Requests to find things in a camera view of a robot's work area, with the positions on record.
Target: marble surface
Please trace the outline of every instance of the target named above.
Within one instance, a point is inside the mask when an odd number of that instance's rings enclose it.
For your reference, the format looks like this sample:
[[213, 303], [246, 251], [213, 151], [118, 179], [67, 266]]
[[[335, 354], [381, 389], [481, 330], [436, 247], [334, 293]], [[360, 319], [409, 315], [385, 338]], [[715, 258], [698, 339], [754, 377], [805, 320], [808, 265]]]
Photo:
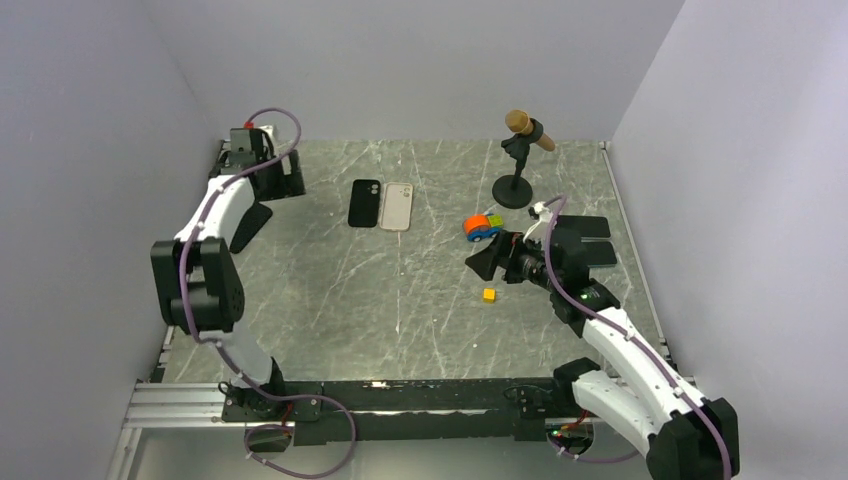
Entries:
[[[496, 207], [492, 183], [514, 162], [492, 141], [312, 141], [300, 147], [307, 194], [269, 202], [274, 216], [234, 256], [248, 322], [289, 380], [550, 376], [600, 355], [554, 315], [548, 293], [524, 283], [486, 283], [465, 257], [462, 221], [494, 208], [506, 228], [532, 224], [526, 210]], [[612, 182], [596, 142], [533, 147], [534, 200], [566, 193], [566, 213], [610, 220], [619, 256], [592, 274], [621, 300], [655, 347], [657, 329]], [[397, 233], [347, 225], [353, 180], [408, 182], [412, 226]], [[497, 301], [481, 301], [484, 287]], [[224, 378], [214, 351], [176, 335], [166, 382]]]

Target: wooden microphone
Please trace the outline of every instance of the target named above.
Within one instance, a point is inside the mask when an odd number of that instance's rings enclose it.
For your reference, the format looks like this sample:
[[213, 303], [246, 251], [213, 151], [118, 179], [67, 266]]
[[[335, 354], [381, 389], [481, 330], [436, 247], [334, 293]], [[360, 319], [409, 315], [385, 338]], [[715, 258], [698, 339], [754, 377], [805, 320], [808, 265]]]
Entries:
[[[530, 135], [533, 133], [533, 128], [535, 127], [533, 122], [530, 121], [530, 115], [527, 115], [527, 112], [522, 110], [511, 110], [507, 113], [506, 126], [513, 133], [517, 133], [519, 135]], [[553, 152], [556, 148], [554, 141], [551, 140], [551, 137], [549, 137], [547, 133], [542, 134], [539, 140], [536, 141], [536, 145], [549, 152]]]

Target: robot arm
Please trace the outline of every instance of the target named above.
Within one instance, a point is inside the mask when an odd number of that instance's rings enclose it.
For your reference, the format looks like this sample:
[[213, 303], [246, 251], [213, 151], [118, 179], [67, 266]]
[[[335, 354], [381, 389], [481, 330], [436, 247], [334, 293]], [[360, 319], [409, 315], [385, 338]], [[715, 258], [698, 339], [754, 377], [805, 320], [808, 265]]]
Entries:
[[[622, 388], [595, 362], [583, 358], [554, 370], [555, 398], [564, 399], [562, 406], [577, 405], [606, 421], [645, 457], [656, 479], [722, 478], [718, 444], [702, 420], [707, 418], [727, 447], [732, 473], [738, 473], [733, 407], [724, 399], [706, 399], [666, 362], [657, 360], [662, 357], [636, 330], [615, 296], [589, 277], [577, 232], [554, 229], [550, 239], [540, 238], [539, 232], [547, 229], [553, 215], [541, 202], [530, 213], [537, 222], [526, 233], [499, 232], [489, 247], [467, 258], [466, 265], [483, 280], [491, 280], [501, 267], [506, 283], [526, 280], [551, 292], [557, 317], [595, 347], [632, 389]], [[545, 241], [551, 242], [553, 275], [544, 261]], [[551, 276], [584, 308], [566, 301], [552, 285]], [[605, 321], [587, 315], [586, 310]]]
[[[244, 381], [249, 377], [272, 395], [285, 395], [285, 383], [276, 361], [250, 333], [245, 322], [244, 289], [230, 252], [241, 251], [272, 215], [261, 200], [302, 195], [303, 179], [297, 152], [289, 155], [291, 173], [280, 164], [246, 176], [243, 172], [270, 160], [273, 134], [270, 127], [230, 131], [230, 150], [213, 169], [206, 195], [188, 224], [173, 240], [156, 242], [151, 261], [162, 317], [168, 325], [191, 334], [179, 285], [180, 252], [192, 230], [202, 222], [200, 233], [189, 248], [188, 301], [194, 312], [198, 340], [226, 351], [241, 375], [232, 372], [227, 396], [239, 405], [246, 404], [259, 418], [278, 418], [280, 403], [268, 402]], [[217, 193], [209, 206], [210, 197]]]

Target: black bracket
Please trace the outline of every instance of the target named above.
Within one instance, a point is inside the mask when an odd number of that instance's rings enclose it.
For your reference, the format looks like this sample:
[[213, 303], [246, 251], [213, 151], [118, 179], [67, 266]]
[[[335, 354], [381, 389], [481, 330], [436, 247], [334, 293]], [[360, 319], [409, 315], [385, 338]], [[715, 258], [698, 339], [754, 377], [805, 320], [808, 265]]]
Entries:
[[[323, 387], [320, 383], [295, 382], [286, 383], [286, 395], [322, 395]], [[296, 400], [292, 405], [292, 412], [288, 416], [288, 420], [294, 422], [315, 422], [321, 418], [320, 400]], [[221, 412], [221, 420], [224, 422], [236, 423], [254, 423], [270, 421], [267, 416], [258, 414], [244, 402], [231, 401], [224, 404], [224, 410]]]
[[[264, 144], [266, 137], [267, 133], [259, 128], [231, 129], [230, 151], [221, 156], [219, 162], [223, 164], [218, 171], [221, 174], [238, 173], [271, 160], [273, 157]], [[288, 174], [285, 173], [283, 163], [277, 162], [248, 175], [257, 201], [296, 197], [306, 193], [297, 150], [292, 150], [288, 159]]]
[[509, 156], [517, 162], [516, 168], [518, 169], [519, 175], [521, 174], [521, 170], [524, 169], [524, 165], [527, 163], [527, 157], [530, 156], [530, 145], [538, 142], [545, 133], [545, 128], [542, 126], [541, 122], [536, 121], [534, 118], [531, 118], [530, 122], [533, 123], [532, 133], [529, 135], [516, 133], [511, 138], [501, 142], [501, 148], [503, 148], [506, 153], [508, 153]]

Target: white wall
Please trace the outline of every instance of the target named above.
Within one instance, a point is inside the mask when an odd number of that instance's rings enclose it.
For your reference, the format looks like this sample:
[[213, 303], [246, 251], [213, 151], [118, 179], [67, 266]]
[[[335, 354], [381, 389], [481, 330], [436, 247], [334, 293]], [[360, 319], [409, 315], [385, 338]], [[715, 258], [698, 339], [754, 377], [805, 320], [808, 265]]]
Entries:
[[3, 2], [0, 65], [0, 477], [103, 478], [214, 132], [134, 0]]
[[740, 416], [741, 478], [848, 469], [848, 6], [688, 0], [613, 137], [682, 366]]
[[145, 0], [224, 134], [285, 105], [307, 138], [499, 138], [523, 108], [609, 139], [683, 0]]

